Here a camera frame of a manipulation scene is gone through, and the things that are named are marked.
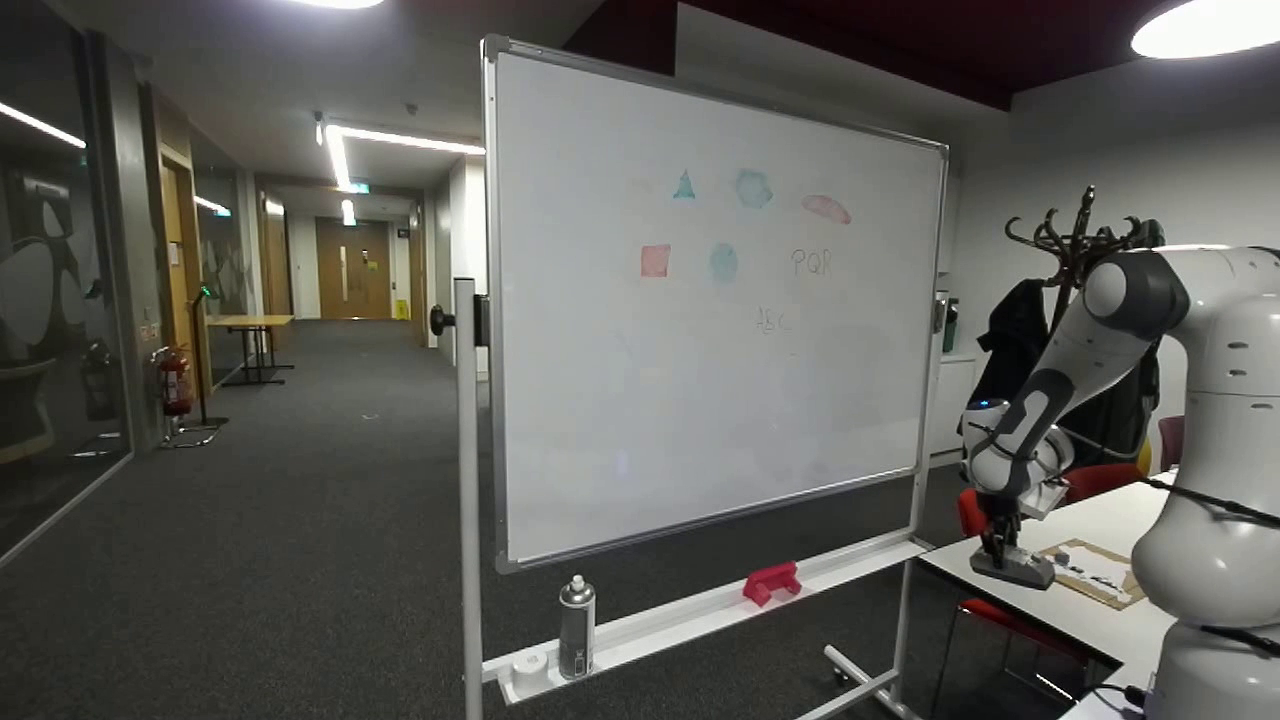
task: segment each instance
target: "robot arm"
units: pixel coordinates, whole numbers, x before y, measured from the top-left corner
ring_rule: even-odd
[[[970,422],[970,481],[993,519],[975,574],[1049,588],[1051,568],[1015,547],[1023,515],[1060,506],[1072,442],[1063,414],[1121,384],[1189,315],[1182,271],[1161,253],[1101,264],[1051,334],[1021,396],[993,422]]]

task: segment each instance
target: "blue shape drawing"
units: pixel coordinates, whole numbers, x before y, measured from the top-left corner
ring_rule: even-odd
[[[679,176],[679,188],[672,193],[672,199],[697,199],[690,171]]]
[[[735,280],[735,250],[733,246],[715,246],[708,255],[708,269],[715,277],[715,286],[733,286]]]
[[[735,171],[735,199],[749,209],[766,209],[771,199],[766,171]]]

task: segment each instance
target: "white table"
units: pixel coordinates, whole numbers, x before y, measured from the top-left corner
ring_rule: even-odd
[[[1124,486],[1115,493],[1057,507],[1045,519],[1023,519],[1021,547],[1051,547],[1060,539],[1090,539],[1096,547],[1110,547],[1115,556],[1133,556],[1133,544],[1157,523],[1167,493],[1157,493],[1149,486]],[[1128,606],[1124,612],[1105,609],[1063,583],[1051,583],[1049,591],[1006,583],[993,576],[980,576],[970,568],[970,556],[975,553],[975,539],[962,539],[947,547],[938,547],[925,556],[927,568],[1113,657],[1121,668],[1110,677],[1110,685],[1137,685],[1154,689],[1161,645],[1173,625],[1167,612],[1161,612],[1154,599]],[[1115,718],[1096,698],[1081,702],[1072,720],[1092,718]]]

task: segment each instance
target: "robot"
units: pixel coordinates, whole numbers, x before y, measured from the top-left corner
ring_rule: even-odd
[[[1163,637],[1149,718],[1271,720],[1280,713],[1280,250],[1182,246],[1105,260],[1006,414],[971,418],[970,481],[993,519],[975,574],[1049,588],[1015,547],[1021,519],[1063,498],[1063,414],[1124,381],[1173,337],[1189,350],[1189,447],[1137,544]]]

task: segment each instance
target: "table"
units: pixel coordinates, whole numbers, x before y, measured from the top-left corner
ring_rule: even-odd
[[[286,384],[277,375],[277,334],[289,324],[292,315],[205,315],[205,328],[225,328],[239,337],[239,384]]]
[[[1021,544],[1040,553],[1060,539],[1090,539],[1096,547],[1110,547],[1115,556],[1133,556],[1133,544],[1157,523],[1167,493],[1157,493],[1149,486],[1124,486],[1115,493],[1063,506],[1045,519],[1029,519],[1021,532]],[[1121,668],[1110,677],[1110,685],[1137,685],[1154,689],[1157,665],[1161,665],[1161,645],[1173,625],[1167,612],[1161,612],[1154,599],[1128,606],[1124,612],[1113,612],[1063,583],[1051,583],[1049,591],[1006,583],[993,576],[980,576],[970,568],[970,556],[975,553],[975,539],[962,539],[938,553],[925,553],[920,561],[1105,657],[1113,657]],[[1072,720],[1084,718],[1115,718],[1110,706],[1096,698],[1081,702]]]

